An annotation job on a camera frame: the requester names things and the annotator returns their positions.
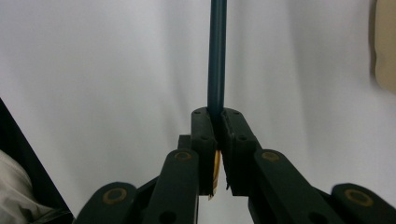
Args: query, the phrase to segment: white surface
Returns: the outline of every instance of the white surface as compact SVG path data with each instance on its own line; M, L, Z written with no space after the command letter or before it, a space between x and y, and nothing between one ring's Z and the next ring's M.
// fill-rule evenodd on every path
M374 1L229 1L225 105L329 192L396 205L396 95L373 77ZM0 93L76 215L156 176L205 106L210 1L2 1ZM250 223L220 177L200 223Z

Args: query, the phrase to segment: white backdrop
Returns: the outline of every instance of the white backdrop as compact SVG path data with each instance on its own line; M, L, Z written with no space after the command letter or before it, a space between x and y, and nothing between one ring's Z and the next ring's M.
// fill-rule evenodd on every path
M75 215L161 171L206 103L210 1L0 2L0 94ZM315 187L396 205L396 95L374 78L375 1L229 1L225 105ZM200 223L251 223L247 199Z

